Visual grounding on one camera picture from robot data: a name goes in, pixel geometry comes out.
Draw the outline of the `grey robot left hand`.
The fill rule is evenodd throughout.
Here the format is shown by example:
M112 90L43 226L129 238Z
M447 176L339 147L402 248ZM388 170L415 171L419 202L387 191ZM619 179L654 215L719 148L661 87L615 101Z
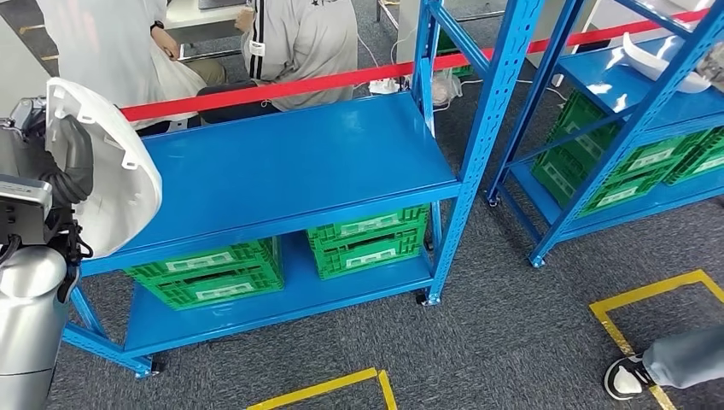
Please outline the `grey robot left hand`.
M73 114L46 118L46 99L21 99L1 119L1 173L51 186L55 208L71 207L93 190L91 135Z

